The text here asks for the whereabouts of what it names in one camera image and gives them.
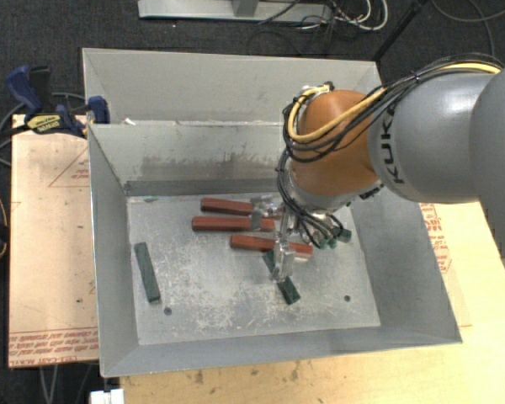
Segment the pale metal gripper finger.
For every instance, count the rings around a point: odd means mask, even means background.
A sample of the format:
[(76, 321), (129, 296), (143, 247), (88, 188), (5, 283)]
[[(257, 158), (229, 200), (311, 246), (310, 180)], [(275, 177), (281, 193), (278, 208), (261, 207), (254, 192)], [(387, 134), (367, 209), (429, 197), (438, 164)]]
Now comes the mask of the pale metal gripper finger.
[(287, 242), (276, 242), (273, 250), (273, 262), (271, 279), (276, 283), (282, 283), (293, 273), (295, 250), (291, 249)]
[(250, 203), (252, 206), (251, 227), (254, 231), (262, 228), (262, 219), (273, 219), (279, 216), (279, 206), (274, 203), (274, 197), (271, 194), (252, 197)]

